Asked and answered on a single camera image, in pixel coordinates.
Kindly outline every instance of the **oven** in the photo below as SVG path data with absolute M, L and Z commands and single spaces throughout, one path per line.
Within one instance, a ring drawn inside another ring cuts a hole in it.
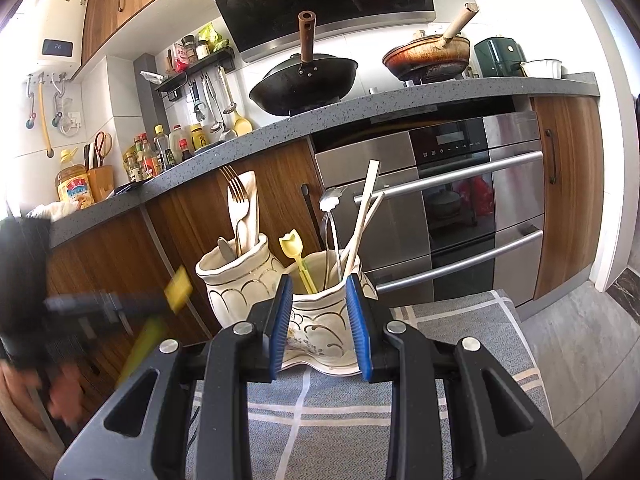
M 359 255 L 387 306 L 503 288 L 533 297 L 542 249 L 544 179 L 534 112 L 455 121 L 317 153 L 341 246 L 355 225 L 369 159 L 384 200 Z

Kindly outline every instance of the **fork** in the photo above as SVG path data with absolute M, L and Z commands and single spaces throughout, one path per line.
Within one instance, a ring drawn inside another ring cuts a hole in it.
M 236 170 L 231 166 L 222 166 L 220 171 L 226 179 L 231 198 L 235 204 L 233 208 L 229 209 L 229 216 L 231 216 L 232 222 L 236 224 L 234 226 L 234 235 L 236 236 L 236 255 L 239 258 L 242 256 L 242 244 L 240 243 L 238 227 L 240 222 L 249 216 L 249 194 L 246 192 L 246 188 L 238 177 Z

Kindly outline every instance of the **green air fryer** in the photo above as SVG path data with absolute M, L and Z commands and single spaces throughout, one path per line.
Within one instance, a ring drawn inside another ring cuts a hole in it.
M 526 59 L 515 40 L 497 36 L 481 41 L 474 48 L 482 76 L 524 76 L 520 64 Z

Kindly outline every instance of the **triangular cutout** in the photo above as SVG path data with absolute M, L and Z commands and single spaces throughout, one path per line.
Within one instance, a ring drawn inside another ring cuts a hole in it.
M 124 436 L 140 436 L 146 409 L 149 406 L 157 380 L 158 372 L 156 370 L 149 370 L 140 377 L 127 395 L 104 419 L 104 427 Z
M 494 413 L 500 436 L 509 436 L 533 428 L 533 417 L 492 370 L 482 370 L 482 379 Z

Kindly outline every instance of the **yellow bottle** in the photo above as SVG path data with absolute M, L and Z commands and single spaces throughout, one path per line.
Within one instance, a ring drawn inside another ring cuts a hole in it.
M 191 125 L 191 143 L 193 145 L 193 151 L 202 148 L 209 143 L 207 136 L 202 131 L 200 123 Z
M 76 200 L 80 203 L 80 209 L 85 209 L 95 202 L 85 167 L 82 164 L 74 164 L 77 151 L 78 149 L 74 148 L 60 152 L 60 164 L 63 169 L 56 175 L 56 189 L 62 202 Z

